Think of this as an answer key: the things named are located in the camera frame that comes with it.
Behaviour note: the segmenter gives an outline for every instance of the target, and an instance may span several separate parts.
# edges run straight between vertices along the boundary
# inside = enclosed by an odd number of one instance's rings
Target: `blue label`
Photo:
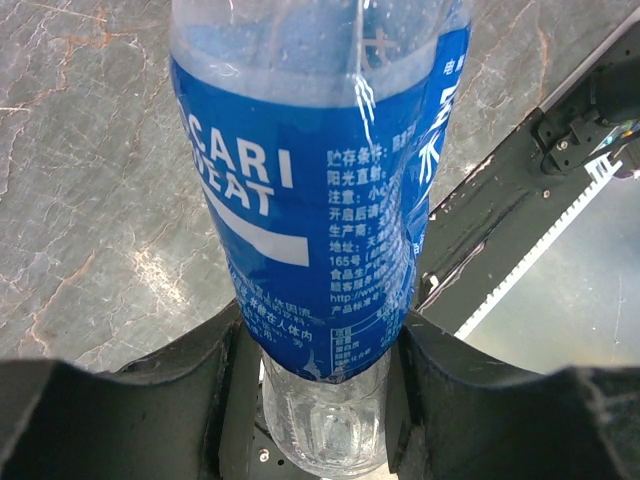
[[[406,315],[469,30],[431,75],[376,104],[304,108],[239,96],[171,62],[182,120],[253,336],[311,380],[343,381]]]

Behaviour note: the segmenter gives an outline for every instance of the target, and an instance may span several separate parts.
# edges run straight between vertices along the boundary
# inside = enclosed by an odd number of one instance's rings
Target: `screw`
[[[261,449],[258,452],[258,458],[260,459],[261,463],[267,462],[269,460],[269,450],[267,450],[266,448]]]

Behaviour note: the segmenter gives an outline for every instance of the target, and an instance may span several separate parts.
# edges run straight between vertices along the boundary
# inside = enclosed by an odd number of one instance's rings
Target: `clear plastic bottle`
[[[174,87],[266,352],[267,423],[313,474],[355,478],[386,459],[388,349],[412,296],[469,22],[465,0],[172,0]],[[334,147],[342,170],[323,170]],[[329,225],[334,193],[345,208]]]

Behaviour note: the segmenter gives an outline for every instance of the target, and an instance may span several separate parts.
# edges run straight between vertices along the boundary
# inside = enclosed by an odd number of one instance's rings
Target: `transparent bottle bottom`
[[[386,460],[384,413],[390,353],[339,385],[294,375],[263,353],[264,414],[274,442],[301,469],[352,479]]]

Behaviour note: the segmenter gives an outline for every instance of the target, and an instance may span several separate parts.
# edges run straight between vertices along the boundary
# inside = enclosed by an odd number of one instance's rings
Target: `gray marble floor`
[[[640,0],[475,0],[441,200]],[[0,2],[0,357],[113,369],[232,298],[168,0]]]

